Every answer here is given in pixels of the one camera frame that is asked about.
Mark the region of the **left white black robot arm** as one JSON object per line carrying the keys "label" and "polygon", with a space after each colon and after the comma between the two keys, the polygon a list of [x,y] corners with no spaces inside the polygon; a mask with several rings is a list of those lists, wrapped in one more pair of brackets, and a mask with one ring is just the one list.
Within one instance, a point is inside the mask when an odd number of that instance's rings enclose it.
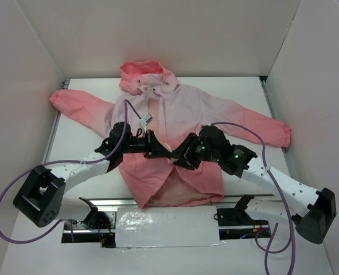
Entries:
{"label": "left white black robot arm", "polygon": [[84,228],[95,227],[104,214],[83,197],[69,199],[65,193],[91,178],[104,175],[123,161],[125,154],[142,153],[145,158],[169,158],[170,151],[152,130],[133,136],[124,122],[116,123],[109,136],[96,150],[77,163],[47,168],[39,165],[31,170],[13,205],[37,227],[45,227],[55,219],[77,221]]}

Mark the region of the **pink hooded zip jacket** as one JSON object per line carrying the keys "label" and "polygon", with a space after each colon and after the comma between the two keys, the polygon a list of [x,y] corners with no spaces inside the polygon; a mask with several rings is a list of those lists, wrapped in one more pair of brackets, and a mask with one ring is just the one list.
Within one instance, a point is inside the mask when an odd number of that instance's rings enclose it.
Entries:
{"label": "pink hooded zip jacket", "polygon": [[[49,100],[63,115],[105,138],[115,123],[127,121],[136,131],[138,119],[151,114],[149,128],[166,148],[177,148],[190,133],[199,133],[203,125],[213,122],[227,135],[249,142],[274,147],[290,144],[291,129],[284,122],[180,84],[158,61],[125,62],[120,75],[123,94],[115,103],[70,89],[56,91]],[[142,209],[155,197],[186,201],[205,195],[224,198],[223,176],[216,163],[203,162],[189,171],[166,158],[126,154],[118,169]]]}

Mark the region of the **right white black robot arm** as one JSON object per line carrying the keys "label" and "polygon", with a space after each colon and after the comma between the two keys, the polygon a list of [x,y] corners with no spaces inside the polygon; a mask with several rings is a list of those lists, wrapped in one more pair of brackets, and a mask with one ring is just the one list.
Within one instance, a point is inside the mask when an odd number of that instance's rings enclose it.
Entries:
{"label": "right white black robot arm", "polygon": [[294,215],[280,213],[293,223],[297,233],[314,244],[323,243],[336,217],[336,196],[328,188],[318,190],[268,166],[266,161],[245,146],[231,144],[215,125],[203,126],[170,153],[174,164],[188,170],[202,162],[217,163],[229,175],[247,180],[286,201]]}

